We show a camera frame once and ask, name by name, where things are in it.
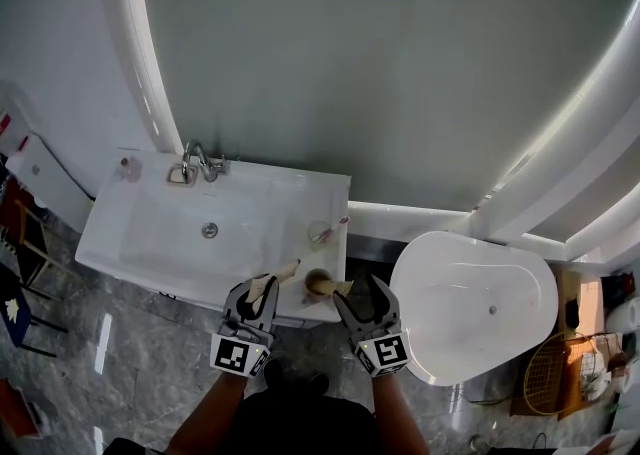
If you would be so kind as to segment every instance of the forearm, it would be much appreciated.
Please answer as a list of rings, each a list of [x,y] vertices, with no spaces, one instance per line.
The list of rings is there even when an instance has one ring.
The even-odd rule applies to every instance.
[[[169,442],[167,455],[214,453],[242,401],[247,378],[223,373]]]
[[[428,455],[429,448],[400,392],[395,375],[373,378],[373,401],[386,453]]]

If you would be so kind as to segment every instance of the toothbrush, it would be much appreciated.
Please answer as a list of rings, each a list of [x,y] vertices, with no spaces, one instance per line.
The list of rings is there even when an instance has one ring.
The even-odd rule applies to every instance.
[[[329,238],[331,238],[331,236],[333,235],[333,233],[335,231],[337,231],[337,229],[340,226],[346,224],[347,222],[349,222],[349,216],[348,215],[345,215],[344,217],[340,217],[340,219],[338,219],[338,222],[336,222],[329,229],[325,229],[321,233],[318,233],[316,236],[314,236],[311,239],[311,241],[313,243],[327,243],[329,241]]]

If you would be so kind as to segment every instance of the drain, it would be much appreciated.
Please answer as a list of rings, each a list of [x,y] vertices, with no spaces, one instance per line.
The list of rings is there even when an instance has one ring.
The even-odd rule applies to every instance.
[[[205,238],[214,238],[218,234],[218,226],[213,222],[207,222],[202,226],[202,236]]]

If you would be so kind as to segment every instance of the marble floor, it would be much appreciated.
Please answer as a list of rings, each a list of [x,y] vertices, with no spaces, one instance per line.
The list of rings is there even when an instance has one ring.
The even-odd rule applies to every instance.
[[[35,455],[91,454],[96,439],[106,445],[115,437],[162,450],[217,377],[208,360],[210,333],[219,314],[78,265],[73,261],[77,236],[63,231],[69,243],[48,237],[50,251],[79,272],[82,282],[50,269],[37,288],[64,301],[46,302],[31,295],[27,299],[34,314],[70,332],[31,327],[25,341],[56,352],[58,358],[15,349],[6,331],[0,333],[0,378],[8,377],[39,404],[50,419],[52,435],[10,441],[18,453]],[[11,263],[9,254],[1,259]],[[105,322],[110,322],[110,329],[100,367],[96,354]],[[351,354],[340,324],[310,330],[278,327],[275,334],[273,355],[284,361],[289,376],[325,372],[331,378],[330,395],[373,410],[370,379]],[[516,369],[517,361],[511,361],[456,387],[428,386],[408,370],[398,379],[435,454],[469,453],[474,434],[498,447],[530,448],[540,432],[546,434],[549,447],[561,447],[589,445],[604,431],[606,403],[561,422],[555,417],[510,417],[508,401],[493,406],[471,403],[509,396]],[[247,394],[262,389],[259,377]]]

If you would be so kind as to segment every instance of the chrome faucet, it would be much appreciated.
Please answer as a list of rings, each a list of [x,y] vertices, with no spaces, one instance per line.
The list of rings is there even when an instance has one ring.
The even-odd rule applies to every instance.
[[[189,183],[189,159],[191,158],[191,153],[194,151],[196,155],[198,155],[204,179],[209,183],[214,182],[218,174],[227,174],[227,172],[229,172],[229,162],[225,160],[224,155],[222,155],[220,162],[212,163],[211,160],[207,158],[207,155],[204,154],[202,144],[193,139],[187,142],[187,145],[184,147],[184,154],[182,155],[182,179],[185,184]]]

